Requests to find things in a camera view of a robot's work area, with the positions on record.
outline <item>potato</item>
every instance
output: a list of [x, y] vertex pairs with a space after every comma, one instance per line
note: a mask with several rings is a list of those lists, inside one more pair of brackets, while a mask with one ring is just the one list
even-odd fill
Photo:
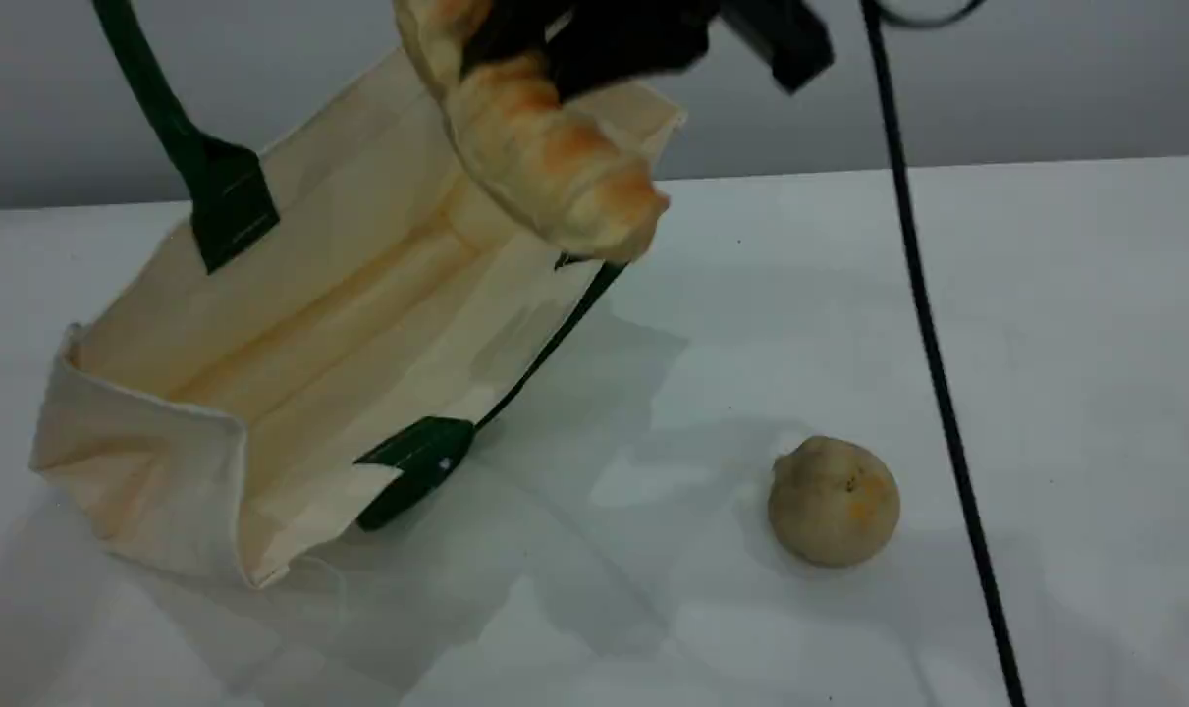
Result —
[[773, 465], [769, 526], [813, 564], [848, 568], [873, 557], [899, 523], [899, 487], [881, 460], [841, 438], [811, 437]]

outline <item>black wire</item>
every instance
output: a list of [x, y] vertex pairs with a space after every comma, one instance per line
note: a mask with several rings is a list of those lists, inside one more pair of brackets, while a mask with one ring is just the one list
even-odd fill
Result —
[[956, 478], [956, 493], [961, 500], [962, 515], [965, 516], [965, 531], [970, 538], [970, 549], [974, 551], [974, 563], [977, 564], [979, 582], [983, 586], [983, 600], [986, 610], [988, 610], [990, 635], [994, 637], [994, 648], [1000, 657], [1000, 670], [1004, 673], [1004, 687], [1008, 693], [1008, 703], [1012, 707], [1026, 707], [1021, 676], [1017, 670], [1017, 655], [1012, 650], [1008, 621], [1000, 601], [1000, 587], [994, 577], [994, 568], [990, 567], [990, 551], [986, 545], [983, 519], [979, 515], [977, 500], [974, 497], [970, 466], [965, 461], [965, 444], [961, 442], [961, 428], [956, 419], [952, 393], [948, 385], [948, 372], [944, 371], [944, 356], [938, 349], [938, 334], [935, 330], [935, 318], [931, 315], [930, 295], [926, 291], [926, 273], [921, 266], [921, 247], [917, 242], [917, 222], [913, 219], [912, 194], [908, 189], [904, 135], [899, 131], [899, 113], [895, 111], [894, 88], [891, 84], [891, 64], [887, 59], [886, 40], [882, 37], [882, 23], [908, 29], [946, 26], [965, 18], [983, 1], [971, 0], [964, 8], [939, 20], [905, 18], [902, 14], [889, 12], [877, 0], [860, 0], [860, 10], [864, 14], [864, 32], [868, 34], [869, 52], [873, 53], [873, 70], [877, 80], [877, 99], [882, 103], [882, 128], [886, 131], [887, 152], [891, 157], [895, 206], [899, 208], [899, 229], [904, 233], [905, 263], [908, 265], [913, 308], [917, 309], [917, 328], [921, 330], [921, 346], [926, 349], [926, 366], [930, 367], [938, 416], [944, 424], [948, 454], [952, 460], [952, 475]]

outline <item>tote bag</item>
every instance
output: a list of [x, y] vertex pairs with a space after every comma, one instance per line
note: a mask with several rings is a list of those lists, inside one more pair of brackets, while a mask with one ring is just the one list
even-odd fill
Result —
[[[389, 55], [260, 156], [182, 112], [127, 0], [95, 0], [191, 213], [52, 362], [32, 471], [106, 549], [263, 587], [436, 487], [619, 269], [546, 245], [468, 179]], [[577, 100], [652, 159], [642, 84]]]

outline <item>croissant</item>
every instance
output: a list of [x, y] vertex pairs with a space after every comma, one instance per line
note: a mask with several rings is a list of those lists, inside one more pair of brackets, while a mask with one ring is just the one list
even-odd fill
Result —
[[465, 170], [497, 204], [566, 253], [628, 263], [646, 253], [668, 197], [650, 165], [562, 108], [540, 53], [460, 76], [492, 0], [394, 0], [402, 45]]

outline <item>white table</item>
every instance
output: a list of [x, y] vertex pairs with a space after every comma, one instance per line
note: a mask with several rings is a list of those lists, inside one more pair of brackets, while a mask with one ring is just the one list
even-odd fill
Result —
[[[1030, 703], [1189, 705], [1189, 158], [913, 178]], [[888, 175], [667, 189], [436, 498], [265, 594], [106, 557], [25, 473], [61, 328], [184, 207], [0, 213], [0, 706], [1002, 705]], [[899, 478], [862, 568], [766, 532], [811, 433]]]

